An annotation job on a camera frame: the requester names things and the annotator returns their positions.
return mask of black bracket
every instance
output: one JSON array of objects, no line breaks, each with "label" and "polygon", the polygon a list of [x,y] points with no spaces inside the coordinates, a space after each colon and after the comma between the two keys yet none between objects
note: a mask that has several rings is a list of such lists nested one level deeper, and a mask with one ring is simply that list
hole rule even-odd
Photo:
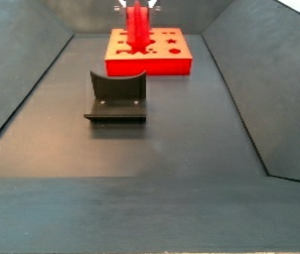
[{"label": "black bracket", "polygon": [[94,120],[147,120],[147,71],[140,75],[110,78],[93,71],[94,103],[92,113],[84,117]]}]

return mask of red board with holes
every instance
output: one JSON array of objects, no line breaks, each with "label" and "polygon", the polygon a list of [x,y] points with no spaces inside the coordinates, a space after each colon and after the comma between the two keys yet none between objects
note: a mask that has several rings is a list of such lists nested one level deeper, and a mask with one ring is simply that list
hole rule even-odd
[{"label": "red board with holes", "polygon": [[128,45],[128,32],[112,31],[105,56],[110,76],[136,75],[147,70],[148,75],[189,75],[193,57],[181,29],[153,28],[152,44],[143,52],[133,52]]}]

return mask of gray wall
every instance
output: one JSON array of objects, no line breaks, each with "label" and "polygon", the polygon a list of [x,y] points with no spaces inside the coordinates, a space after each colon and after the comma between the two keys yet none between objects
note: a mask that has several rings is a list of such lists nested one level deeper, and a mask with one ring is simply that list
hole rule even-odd
[{"label": "gray wall", "polygon": [[[165,0],[153,26],[180,27],[200,34],[234,0]],[[124,27],[124,16],[113,11],[117,0],[43,0],[77,33],[108,34]]]},{"label": "gray wall", "polygon": [[72,36],[37,0],[0,0],[0,128]]},{"label": "gray wall", "polygon": [[300,14],[236,0],[204,37],[268,172],[300,180]]}]

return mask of star-shaped hole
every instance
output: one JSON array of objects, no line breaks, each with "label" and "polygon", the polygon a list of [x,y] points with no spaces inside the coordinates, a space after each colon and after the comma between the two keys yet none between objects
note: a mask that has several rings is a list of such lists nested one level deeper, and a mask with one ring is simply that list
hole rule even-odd
[{"label": "star-shaped hole", "polygon": [[168,43],[169,44],[177,44],[177,40],[171,39],[171,40],[168,40]]}]

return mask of black object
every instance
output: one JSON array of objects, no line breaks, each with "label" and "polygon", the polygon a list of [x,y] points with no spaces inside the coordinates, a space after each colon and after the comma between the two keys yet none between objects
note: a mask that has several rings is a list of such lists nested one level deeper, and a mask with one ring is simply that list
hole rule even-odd
[{"label": "black object", "polygon": [[110,78],[93,71],[96,100],[89,120],[147,120],[147,71],[140,75]]}]

